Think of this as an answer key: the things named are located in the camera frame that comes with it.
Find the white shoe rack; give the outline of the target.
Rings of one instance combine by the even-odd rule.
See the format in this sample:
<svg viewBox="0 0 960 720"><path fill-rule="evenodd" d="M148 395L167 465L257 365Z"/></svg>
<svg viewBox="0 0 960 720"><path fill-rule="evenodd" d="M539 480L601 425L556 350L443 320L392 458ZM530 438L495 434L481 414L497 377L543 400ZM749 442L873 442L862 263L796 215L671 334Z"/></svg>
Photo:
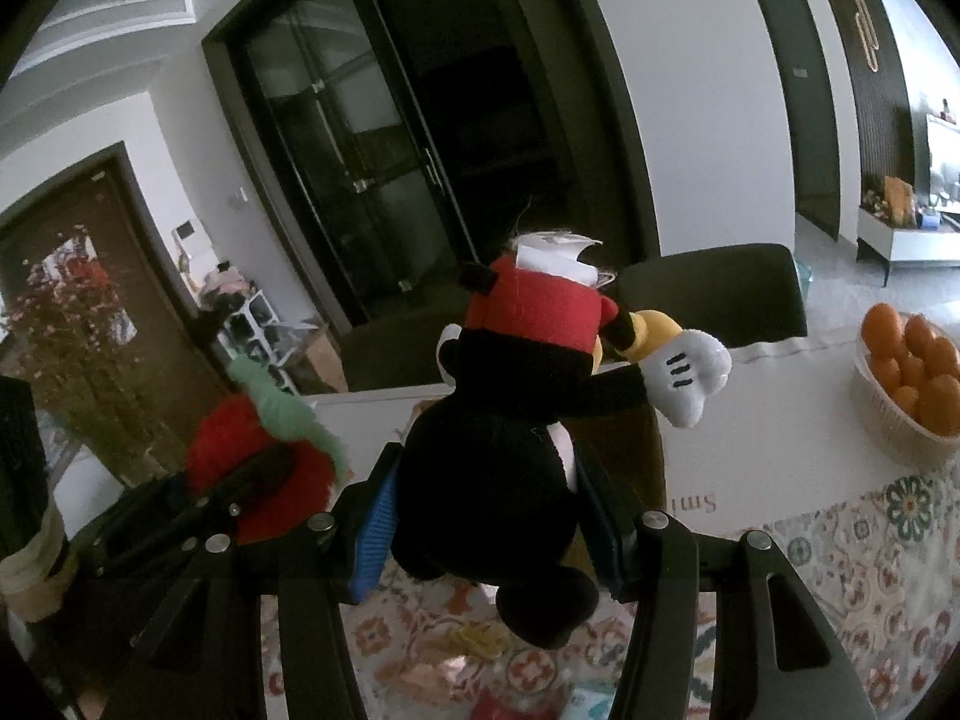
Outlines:
<svg viewBox="0 0 960 720"><path fill-rule="evenodd" d="M281 390L299 394L288 371L296 353L295 330L280 320L262 289L217 291L210 307L223 317L218 341L230 358L243 355L262 364Z"/></svg>

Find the white basket of oranges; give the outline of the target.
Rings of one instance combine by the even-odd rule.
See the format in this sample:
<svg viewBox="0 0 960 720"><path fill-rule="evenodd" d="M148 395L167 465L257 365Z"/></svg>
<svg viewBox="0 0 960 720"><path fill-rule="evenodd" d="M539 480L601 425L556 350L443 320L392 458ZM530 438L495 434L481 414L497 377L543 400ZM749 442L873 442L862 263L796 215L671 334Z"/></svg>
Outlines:
<svg viewBox="0 0 960 720"><path fill-rule="evenodd" d="M867 309L854 350L853 403L892 460L934 472L958 457L958 343L923 314Z"/></svg>

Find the patterned table runner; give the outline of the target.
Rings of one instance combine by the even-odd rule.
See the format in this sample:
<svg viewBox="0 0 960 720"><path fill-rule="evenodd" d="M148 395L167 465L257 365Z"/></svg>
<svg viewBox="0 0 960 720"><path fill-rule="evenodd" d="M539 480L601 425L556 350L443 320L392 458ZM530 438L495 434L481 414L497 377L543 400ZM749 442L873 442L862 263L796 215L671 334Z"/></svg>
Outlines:
<svg viewBox="0 0 960 720"><path fill-rule="evenodd" d="M958 472L822 511L644 539L640 600L604 598L561 649L506 631L490 595L397 567L363 606L262 605L274 718L952 718Z"/></svg>

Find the brown cardboard box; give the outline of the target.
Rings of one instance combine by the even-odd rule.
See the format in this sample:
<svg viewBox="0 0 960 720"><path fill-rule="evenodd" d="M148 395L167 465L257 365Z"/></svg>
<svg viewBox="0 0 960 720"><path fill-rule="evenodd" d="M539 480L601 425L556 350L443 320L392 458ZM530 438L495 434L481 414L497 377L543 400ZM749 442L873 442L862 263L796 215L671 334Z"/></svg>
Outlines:
<svg viewBox="0 0 960 720"><path fill-rule="evenodd" d="M548 428L560 424L573 457L597 461L644 502L665 499L652 408L594 394L562 401L454 390L413 422L395 470L392 554L412 577L444 574L505 589L547 582L578 530L578 502Z"/></svg>

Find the dark hallway door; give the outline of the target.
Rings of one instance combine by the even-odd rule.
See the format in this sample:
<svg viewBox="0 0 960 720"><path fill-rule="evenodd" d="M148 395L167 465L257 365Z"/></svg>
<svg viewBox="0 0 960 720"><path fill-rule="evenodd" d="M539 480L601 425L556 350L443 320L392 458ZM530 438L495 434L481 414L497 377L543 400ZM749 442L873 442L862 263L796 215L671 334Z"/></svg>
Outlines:
<svg viewBox="0 0 960 720"><path fill-rule="evenodd" d="M788 115L796 211L838 239L841 184L835 106L811 7L807 0L758 0L758 4Z"/></svg>

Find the brown entrance door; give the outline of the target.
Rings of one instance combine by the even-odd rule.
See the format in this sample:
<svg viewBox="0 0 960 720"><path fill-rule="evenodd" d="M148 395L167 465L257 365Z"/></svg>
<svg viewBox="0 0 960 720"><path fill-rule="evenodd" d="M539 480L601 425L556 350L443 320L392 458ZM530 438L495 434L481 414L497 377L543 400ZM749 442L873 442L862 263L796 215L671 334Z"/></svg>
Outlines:
<svg viewBox="0 0 960 720"><path fill-rule="evenodd" d="M181 434L226 394L210 355L190 332L192 310L149 219L125 148L110 146L60 171L2 213L2 294L13 298L33 268L57 288L89 288L107 338L169 426Z"/></svg>

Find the white TV console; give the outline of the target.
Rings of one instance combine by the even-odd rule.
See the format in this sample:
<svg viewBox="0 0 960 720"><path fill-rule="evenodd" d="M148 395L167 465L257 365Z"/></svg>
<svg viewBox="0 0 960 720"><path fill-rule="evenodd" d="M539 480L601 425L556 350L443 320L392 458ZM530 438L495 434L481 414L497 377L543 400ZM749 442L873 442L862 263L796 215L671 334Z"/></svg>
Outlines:
<svg viewBox="0 0 960 720"><path fill-rule="evenodd" d="M950 268L958 265L957 224L940 220L937 227L895 227L866 208L857 210L856 260L877 260L884 265L884 284L902 266Z"/></svg>

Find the red snack packet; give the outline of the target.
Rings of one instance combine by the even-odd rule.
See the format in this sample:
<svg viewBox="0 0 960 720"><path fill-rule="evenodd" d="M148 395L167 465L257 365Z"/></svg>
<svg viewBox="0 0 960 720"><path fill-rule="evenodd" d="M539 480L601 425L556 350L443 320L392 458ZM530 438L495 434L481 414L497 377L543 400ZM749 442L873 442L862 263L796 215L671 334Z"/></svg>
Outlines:
<svg viewBox="0 0 960 720"><path fill-rule="evenodd" d="M565 691L545 694L506 694L483 688L469 713L470 720L555 720L560 717L568 695Z"/></svg>

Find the dried flower bouquet in vase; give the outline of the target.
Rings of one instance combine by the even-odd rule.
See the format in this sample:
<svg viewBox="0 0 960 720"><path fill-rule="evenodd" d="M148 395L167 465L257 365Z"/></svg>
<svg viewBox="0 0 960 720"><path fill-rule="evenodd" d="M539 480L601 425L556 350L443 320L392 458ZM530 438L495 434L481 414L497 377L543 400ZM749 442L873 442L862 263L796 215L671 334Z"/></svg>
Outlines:
<svg viewBox="0 0 960 720"><path fill-rule="evenodd" d="M86 227L13 263L20 273L2 294L2 328L37 405L127 488L175 475L184 443L161 415L133 349L140 332Z"/></svg>

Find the dark dining chair left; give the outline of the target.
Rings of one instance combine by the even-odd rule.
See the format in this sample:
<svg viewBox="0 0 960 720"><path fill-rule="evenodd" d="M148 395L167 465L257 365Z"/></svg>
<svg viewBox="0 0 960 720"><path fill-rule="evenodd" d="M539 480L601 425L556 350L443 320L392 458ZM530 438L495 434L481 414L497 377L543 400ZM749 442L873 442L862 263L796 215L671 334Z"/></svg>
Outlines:
<svg viewBox="0 0 960 720"><path fill-rule="evenodd" d="M353 328L340 345L350 392L441 382L436 345L444 328L460 323L466 301L428 305Z"/></svg>

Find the black red mouse plush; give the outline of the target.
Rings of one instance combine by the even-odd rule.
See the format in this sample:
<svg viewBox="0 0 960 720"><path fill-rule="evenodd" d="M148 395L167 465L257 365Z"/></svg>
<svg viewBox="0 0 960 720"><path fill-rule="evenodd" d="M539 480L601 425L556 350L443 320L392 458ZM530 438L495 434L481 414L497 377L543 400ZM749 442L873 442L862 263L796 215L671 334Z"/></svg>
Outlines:
<svg viewBox="0 0 960 720"><path fill-rule="evenodd" d="M563 647L599 603L565 561L578 530L565 421L647 403L692 427L732 371L713 335L604 294L612 273L581 257L592 244L523 232L470 267L466 315L436 345L451 393L412 422L395 470L397 564L490 585L506 628L537 649Z"/></svg>

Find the yellow small soft item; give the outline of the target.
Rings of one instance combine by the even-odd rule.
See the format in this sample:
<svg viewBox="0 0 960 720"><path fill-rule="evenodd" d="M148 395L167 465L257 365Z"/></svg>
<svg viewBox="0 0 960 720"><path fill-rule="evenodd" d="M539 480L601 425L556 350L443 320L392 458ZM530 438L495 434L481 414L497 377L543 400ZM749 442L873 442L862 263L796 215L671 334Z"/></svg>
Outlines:
<svg viewBox="0 0 960 720"><path fill-rule="evenodd" d="M498 660L511 649L511 632L500 621L467 622L449 632L449 639L483 661Z"/></svg>

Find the red apple plush toy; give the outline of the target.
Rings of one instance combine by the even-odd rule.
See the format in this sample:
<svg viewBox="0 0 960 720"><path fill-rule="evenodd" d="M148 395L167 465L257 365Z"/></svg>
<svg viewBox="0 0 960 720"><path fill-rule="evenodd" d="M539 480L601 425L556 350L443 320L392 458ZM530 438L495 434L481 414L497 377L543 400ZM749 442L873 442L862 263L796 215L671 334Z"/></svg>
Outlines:
<svg viewBox="0 0 960 720"><path fill-rule="evenodd" d="M238 391L203 418L187 450L185 477L200 499L242 481L238 541L288 535L325 512L350 481L342 440L313 408L278 387L267 367L246 355L228 364Z"/></svg>

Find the gold wall ornament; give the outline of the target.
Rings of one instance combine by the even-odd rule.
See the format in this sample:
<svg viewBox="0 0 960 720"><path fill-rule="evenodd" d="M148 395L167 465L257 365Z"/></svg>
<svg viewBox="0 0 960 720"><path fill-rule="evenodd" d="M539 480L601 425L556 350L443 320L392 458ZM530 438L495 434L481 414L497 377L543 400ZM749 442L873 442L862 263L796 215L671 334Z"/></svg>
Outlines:
<svg viewBox="0 0 960 720"><path fill-rule="evenodd" d="M880 44L866 0L854 0L854 26L861 39L862 54L866 59L867 67L872 73L877 73L880 67L880 60L878 60Z"/></svg>

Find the dark glass sliding door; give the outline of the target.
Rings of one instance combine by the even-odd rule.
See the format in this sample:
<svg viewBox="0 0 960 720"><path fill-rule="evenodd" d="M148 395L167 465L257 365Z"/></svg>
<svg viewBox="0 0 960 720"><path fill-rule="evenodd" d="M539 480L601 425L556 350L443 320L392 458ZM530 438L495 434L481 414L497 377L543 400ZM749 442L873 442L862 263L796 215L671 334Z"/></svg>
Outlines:
<svg viewBox="0 0 960 720"><path fill-rule="evenodd" d="M203 55L270 223L337 335L459 299L517 232L661 249L597 0L241 0Z"/></svg>

